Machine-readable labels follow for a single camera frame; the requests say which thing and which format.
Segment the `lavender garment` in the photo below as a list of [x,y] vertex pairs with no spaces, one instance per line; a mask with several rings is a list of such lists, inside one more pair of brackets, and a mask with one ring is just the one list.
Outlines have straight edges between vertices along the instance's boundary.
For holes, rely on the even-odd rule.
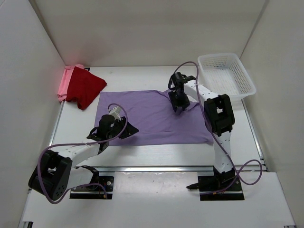
[[95,126],[108,113],[111,103],[121,105],[124,110],[120,115],[127,115],[128,122],[139,130],[126,139],[110,141],[111,146],[213,144],[198,102],[190,102],[185,111],[175,112],[168,91],[101,92]]

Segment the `red t shirt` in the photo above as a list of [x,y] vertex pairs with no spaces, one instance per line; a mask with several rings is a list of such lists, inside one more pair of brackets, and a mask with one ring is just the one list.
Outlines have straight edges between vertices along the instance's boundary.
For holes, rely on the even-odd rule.
[[106,86],[104,79],[85,69],[74,67],[67,88],[66,101],[74,102],[80,110],[85,110]]

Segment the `pink t shirt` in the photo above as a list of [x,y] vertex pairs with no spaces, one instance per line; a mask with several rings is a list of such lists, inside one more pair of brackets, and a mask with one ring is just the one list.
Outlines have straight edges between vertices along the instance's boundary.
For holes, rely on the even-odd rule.
[[61,78],[61,82],[59,85],[59,89],[57,92],[57,98],[58,98],[59,102],[64,101],[67,97],[67,89],[68,89],[69,82],[71,80],[71,76],[72,76],[72,73],[73,73],[75,67],[84,69],[84,66],[81,64],[76,64],[75,66],[65,66],[65,69],[64,69],[64,72],[63,72],[63,75]]

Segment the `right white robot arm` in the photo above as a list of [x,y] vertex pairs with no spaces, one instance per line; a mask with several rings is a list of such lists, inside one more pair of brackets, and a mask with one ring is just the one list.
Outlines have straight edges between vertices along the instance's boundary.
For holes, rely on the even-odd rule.
[[215,163],[213,176],[187,186],[189,190],[225,190],[237,180],[237,171],[231,159],[230,138],[235,117],[227,94],[219,95],[198,83],[198,77],[175,72],[168,83],[169,98],[173,110],[185,111],[190,105],[189,96],[198,101],[205,125],[214,142]]

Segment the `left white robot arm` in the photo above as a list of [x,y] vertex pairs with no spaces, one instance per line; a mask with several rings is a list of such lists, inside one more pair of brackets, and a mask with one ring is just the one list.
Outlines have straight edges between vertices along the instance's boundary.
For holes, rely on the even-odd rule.
[[125,139],[139,130],[128,123],[126,117],[115,118],[105,114],[94,127],[87,141],[80,145],[63,145],[59,151],[46,150],[34,169],[28,186],[43,194],[51,203],[57,204],[68,190],[85,187],[89,190],[104,190],[97,169],[80,165],[85,160],[101,154],[113,138]]

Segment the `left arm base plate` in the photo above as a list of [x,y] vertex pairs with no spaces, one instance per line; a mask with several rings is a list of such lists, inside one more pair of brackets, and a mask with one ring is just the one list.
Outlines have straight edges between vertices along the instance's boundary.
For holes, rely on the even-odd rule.
[[114,172],[100,172],[99,185],[76,187],[69,194],[70,199],[80,200],[111,200],[114,191]]

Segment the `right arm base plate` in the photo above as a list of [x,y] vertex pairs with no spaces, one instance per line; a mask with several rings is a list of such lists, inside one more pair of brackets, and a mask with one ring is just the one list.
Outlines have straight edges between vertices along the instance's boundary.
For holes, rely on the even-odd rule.
[[231,180],[218,185],[213,176],[199,176],[200,201],[240,201],[244,200],[244,193],[239,178],[229,187]]

